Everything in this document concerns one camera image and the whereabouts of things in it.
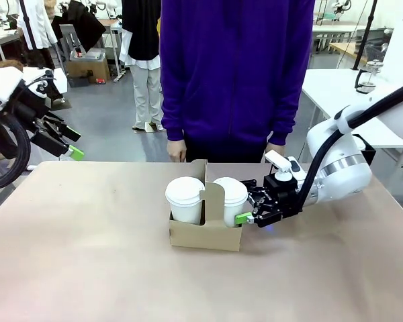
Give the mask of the person's right hand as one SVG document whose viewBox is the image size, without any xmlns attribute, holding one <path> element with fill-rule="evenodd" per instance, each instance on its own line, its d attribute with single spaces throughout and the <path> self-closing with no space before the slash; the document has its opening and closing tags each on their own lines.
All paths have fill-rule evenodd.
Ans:
<svg viewBox="0 0 403 322">
<path fill-rule="evenodd" d="M 187 147 L 184 140 L 167 141 L 167 152 L 172 162 L 184 162 L 186 159 Z"/>
</svg>

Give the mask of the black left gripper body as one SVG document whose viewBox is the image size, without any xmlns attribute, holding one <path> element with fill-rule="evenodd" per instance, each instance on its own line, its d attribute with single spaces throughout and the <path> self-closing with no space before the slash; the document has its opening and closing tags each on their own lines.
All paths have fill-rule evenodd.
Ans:
<svg viewBox="0 0 403 322">
<path fill-rule="evenodd" d="M 12 134 L 62 134 L 62 118 L 52 112 L 54 99 L 61 98 L 54 83 L 18 83 L 5 104 L 5 127 Z"/>
</svg>

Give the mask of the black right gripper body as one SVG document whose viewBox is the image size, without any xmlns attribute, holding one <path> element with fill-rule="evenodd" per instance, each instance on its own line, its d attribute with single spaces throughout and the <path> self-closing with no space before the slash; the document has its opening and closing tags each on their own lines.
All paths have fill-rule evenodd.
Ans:
<svg viewBox="0 0 403 322">
<path fill-rule="evenodd" d="M 292 217 L 302 211 L 299 206 L 298 182 L 292 177 L 288 181 L 280 181 L 274 174 L 264 176 L 263 186 L 268 195 L 275 201 L 275 207 L 281 213 L 283 219 Z"/>
</svg>

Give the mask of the person's left hand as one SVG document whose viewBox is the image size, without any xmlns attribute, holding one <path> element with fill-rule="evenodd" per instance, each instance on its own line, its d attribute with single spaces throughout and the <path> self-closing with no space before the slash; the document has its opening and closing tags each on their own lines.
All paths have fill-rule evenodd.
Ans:
<svg viewBox="0 0 403 322">
<path fill-rule="evenodd" d="M 265 148 L 265 161 L 282 165 L 285 161 L 284 153 L 285 146 L 278 146 L 268 143 L 267 147 Z"/>
</svg>

